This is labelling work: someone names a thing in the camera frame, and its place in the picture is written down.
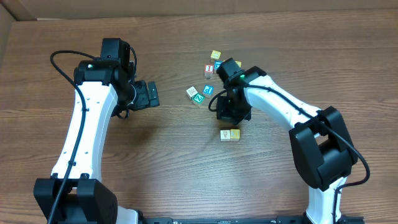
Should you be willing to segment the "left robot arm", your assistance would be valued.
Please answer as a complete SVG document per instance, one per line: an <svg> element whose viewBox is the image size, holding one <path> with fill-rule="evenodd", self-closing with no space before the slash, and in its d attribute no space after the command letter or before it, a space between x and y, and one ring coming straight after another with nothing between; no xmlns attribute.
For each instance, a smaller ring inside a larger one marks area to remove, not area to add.
<svg viewBox="0 0 398 224"><path fill-rule="evenodd" d="M104 38L99 57L87 55L67 80L75 89L72 119L62 153L48 179L37 179L34 197L48 223L145 223L123 208L101 181L109 121L160 105L154 82L136 80L134 49Z"/></svg>

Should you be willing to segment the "yellow letter K block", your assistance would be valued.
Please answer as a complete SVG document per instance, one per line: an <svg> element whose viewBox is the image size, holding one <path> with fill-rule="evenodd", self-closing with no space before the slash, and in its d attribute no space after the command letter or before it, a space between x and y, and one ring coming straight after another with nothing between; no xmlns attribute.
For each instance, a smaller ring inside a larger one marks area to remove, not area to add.
<svg viewBox="0 0 398 224"><path fill-rule="evenodd" d="M240 130L239 129L231 129L230 130L230 140L231 141L239 141L240 140Z"/></svg>

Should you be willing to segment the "white ice cream block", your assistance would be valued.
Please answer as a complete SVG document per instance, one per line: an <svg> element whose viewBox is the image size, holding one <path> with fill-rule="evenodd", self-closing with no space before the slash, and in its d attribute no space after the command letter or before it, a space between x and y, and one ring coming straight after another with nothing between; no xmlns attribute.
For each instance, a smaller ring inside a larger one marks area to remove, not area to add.
<svg viewBox="0 0 398 224"><path fill-rule="evenodd" d="M230 141L231 140L231 131L229 129L224 129L220 131L220 141Z"/></svg>

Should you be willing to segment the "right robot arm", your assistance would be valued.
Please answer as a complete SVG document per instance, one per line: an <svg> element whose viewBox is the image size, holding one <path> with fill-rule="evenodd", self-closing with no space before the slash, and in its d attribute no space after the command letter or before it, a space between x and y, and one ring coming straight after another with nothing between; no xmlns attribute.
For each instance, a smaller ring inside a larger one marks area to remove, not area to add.
<svg viewBox="0 0 398 224"><path fill-rule="evenodd" d="M243 70L232 58L216 70L224 91L215 96L216 117L237 125L259 109L289 132L297 172L308 185L305 223L347 223L341 188L358 161L341 113L298 100L259 67Z"/></svg>

